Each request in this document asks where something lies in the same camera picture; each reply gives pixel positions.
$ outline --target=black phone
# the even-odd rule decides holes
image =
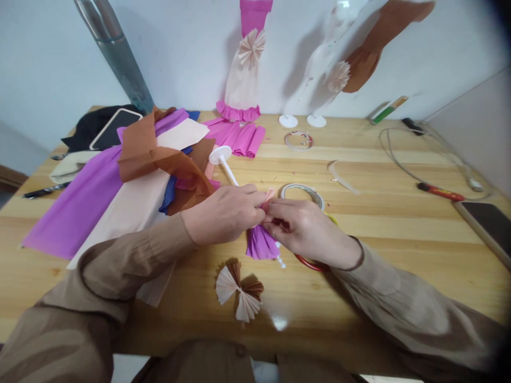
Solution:
[[[130,110],[120,108],[108,121],[105,127],[98,133],[96,138],[92,141],[89,148],[90,150],[100,150],[111,148],[121,144],[117,129],[120,127],[130,126],[132,123],[137,122],[142,118],[140,113],[132,112]]]
[[[511,271],[511,220],[489,203],[463,201],[454,206]]]

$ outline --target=red ring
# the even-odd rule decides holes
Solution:
[[[313,269],[315,271],[326,272],[326,271],[330,270],[330,267],[328,265],[325,265],[324,263],[320,263],[320,262],[311,263],[311,262],[307,261],[301,255],[295,254],[294,256],[296,257],[297,260],[299,260],[305,266],[307,266],[308,268]]]

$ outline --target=black fabric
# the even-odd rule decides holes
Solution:
[[[107,106],[97,111],[87,113],[76,124],[75,134],[72,137],[62,138],[62,142],[69,147],[68,153],[89,150],[89,146],[94,138],[96,138],[97,134],[120,108],[143,115],[140,110],[131,104]]]

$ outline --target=beige paper fan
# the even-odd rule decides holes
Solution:
[[[326,86],[332,93],[339,93],[348,84],[350,79],[350,64],[346,61],[339,61],[328,75]]]
[[[253,29],[248,35],[245,36],[240,43],[240,52],[238,57],[242,66],[252,69],[259,63],[262,51],[265,50],[266,36],[265,30],[257,34],[257,29]]]
[[[236,290],[240,292],[240,300],[236,310],[236,319],[248,323],[254,319],[261,307],[259,296],[264,291],[261,282],[247,286],[240,285],[240,263],[226,265],[218,274],[216,291],[221,305],[226,303]]]

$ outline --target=hand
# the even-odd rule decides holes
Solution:
[[[232,242],[259,224],[265,212],[257,208],[266,194],[254,184],[224,186],[205,201],[181,213],[185,228],[199,246]]]
[[[362,249],[310,201],[272,201],[262,225],[293,253],[349,270],[357,266]]]

